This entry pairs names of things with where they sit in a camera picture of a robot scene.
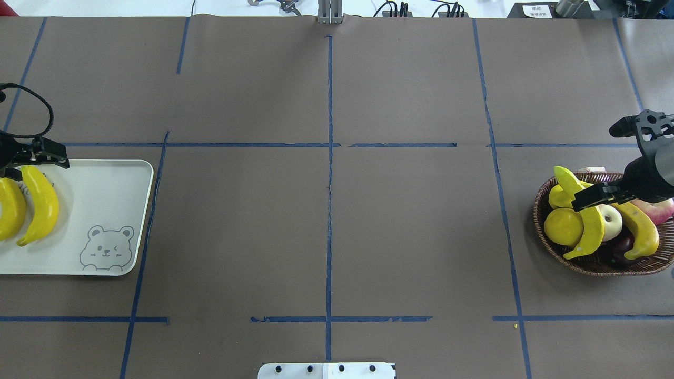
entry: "white label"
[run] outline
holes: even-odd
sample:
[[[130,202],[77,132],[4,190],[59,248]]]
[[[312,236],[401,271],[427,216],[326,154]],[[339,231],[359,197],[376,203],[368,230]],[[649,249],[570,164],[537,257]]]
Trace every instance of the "white label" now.
[[[522,10],[526,17],[531,18],[552,18],[550,7],[547,5],[523,5]]]

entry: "cartoon bear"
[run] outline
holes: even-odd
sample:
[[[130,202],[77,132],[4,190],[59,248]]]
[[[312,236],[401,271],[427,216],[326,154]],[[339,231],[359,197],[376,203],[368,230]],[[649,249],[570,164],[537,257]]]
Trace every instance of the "cartoon bear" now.
[[[133,228],[123,227],[118,231],[103,230],[96,225],[89,229],[89,241],[82,253],[82,270],[118,270],[122,271],[133,258],[131,251]]]

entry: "yellow banana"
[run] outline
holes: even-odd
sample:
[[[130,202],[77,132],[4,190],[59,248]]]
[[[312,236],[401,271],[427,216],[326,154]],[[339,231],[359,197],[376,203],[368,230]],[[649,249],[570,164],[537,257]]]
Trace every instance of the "yellow banana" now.
[[[585,188],[574,173],[564,167],[555,166],[555,177],[564,192],[573,200],[576,199],[576,192]],[[596,206],[585,208],[580,211],[580,216],[583,219],[583,236],[572,251],[564,254],[565,259],[588,256],[594,253],[604,238],[604,221],[599,208]]]
[[[582,180],[579,180],[579,182],[580,185],[582,185],[585,188],[592,187],[592,184],[585,183]],[[550,203],[552,209],[573,208],[574,206],[571,205],[572,200],[573,199],[571,199],[571,196],[567,195],[559,184],[550,189],[548,203]]]
[[[634,247],[625,253],[625,258],[636,259],[653,255],[660,245],[660,235],[650,218],[630,202],[611,205],[618,209],[623,217],[623,224],[634,235]]]
[[[54,187],[37,168],[22,166],[21,174],[35,204],[35,215],[28,226],[28,231],[16,242],[19,246],[25,246],[45,238],[54,229],[59,218],[59,199],[56,197]]]
[[[26,199],[19,185],[6,177],[0,179],[0,204],[0,240],[4,240],[19,233],[26,219]]]

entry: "red apple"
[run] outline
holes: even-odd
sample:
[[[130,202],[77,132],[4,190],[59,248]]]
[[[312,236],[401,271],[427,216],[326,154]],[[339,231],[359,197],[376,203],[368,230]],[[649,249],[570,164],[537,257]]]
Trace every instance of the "red apple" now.
[[[674,200],[672,199],[659,203],[648,203],[643,200],[634,199],[631,203],[646,213],[646,216],[648,216],[655,225],[660,225],[669,220],[669,218],[672,217],[672,214],[674,214]]]
[[[595,254],[597,254],[599,259],[609,267],[627,268],[644,259],[644,257],[639,257],[635,260],[625,258],[625,252],[630,251],[633,247],[634,236],[629,229],[623,228],[622,232],[620,232],[616,238],[599,246],[599,249],[596,250]]]

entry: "apple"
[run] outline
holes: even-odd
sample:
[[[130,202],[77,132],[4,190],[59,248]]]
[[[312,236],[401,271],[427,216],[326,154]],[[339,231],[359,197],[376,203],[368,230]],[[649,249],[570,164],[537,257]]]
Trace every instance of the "apple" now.
[[[672,214],[674,214],[674,200],[672,199],[667,199],[664,202],[659,203],[649,203],[643,200],[634,199],[631,203],[646,213],[646,216],[648,216],[655,225],[660,225],[669,220],[669,218],[672,217]]]
[[[633,247],[634,236],[629,229],[623,228],[623,231],[620,232],[616,238],[599,246],[599,249],[596,250],[595,254],[599,256],[601,262],[609,267],[627,268],[645,258],[639,257],[635,260],[625,258],[625,253],[630,251]]]
[[[604,218],[604,238],[601,241],[606,242],[616,238],[623,230],[623,217],[620,212],[606,204],[599,204],[597,207],[599,207],[599,212]]]

